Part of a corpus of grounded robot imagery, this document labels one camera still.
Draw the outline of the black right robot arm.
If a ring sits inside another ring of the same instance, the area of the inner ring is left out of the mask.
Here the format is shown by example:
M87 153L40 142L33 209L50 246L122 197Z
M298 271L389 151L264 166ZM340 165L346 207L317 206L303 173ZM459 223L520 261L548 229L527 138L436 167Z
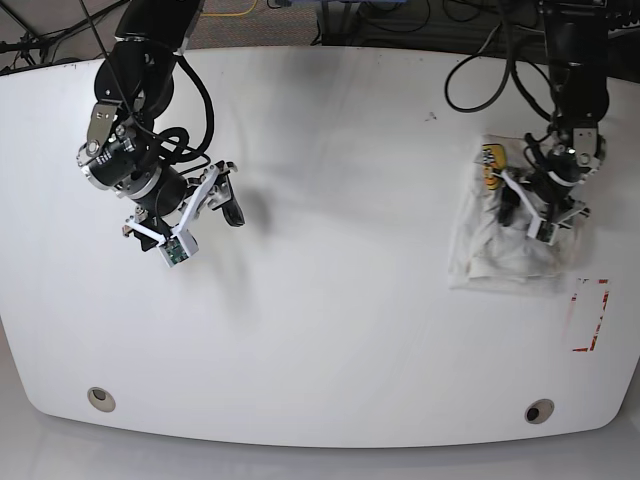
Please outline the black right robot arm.
M93 107L77 165L96 188L131 200L122 227L143 251L159 250L170 265L191 258L198 244L189 230L204 209L221 211L231 227L245 223L230 174L232 162L211 161L215 110L207 87L184 56L203 12L200 1L133 1L104 53L94 81ZM188 130L158 131L180 68L200 94L204 134L193 144Z

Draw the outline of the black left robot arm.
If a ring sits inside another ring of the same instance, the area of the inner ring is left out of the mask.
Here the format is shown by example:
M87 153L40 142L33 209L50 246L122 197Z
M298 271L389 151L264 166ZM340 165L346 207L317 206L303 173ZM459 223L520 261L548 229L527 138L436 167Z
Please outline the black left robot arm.
M541 1L544 43L553 110L543 148L524 138L526 169L497 171L504 187L498 221L507 226L517 208L530 221L529 238L551 245L560 230L572 229L589 208L572 190L601 167L606 141L599 123L609 107L607 90L607 4L604 1Z

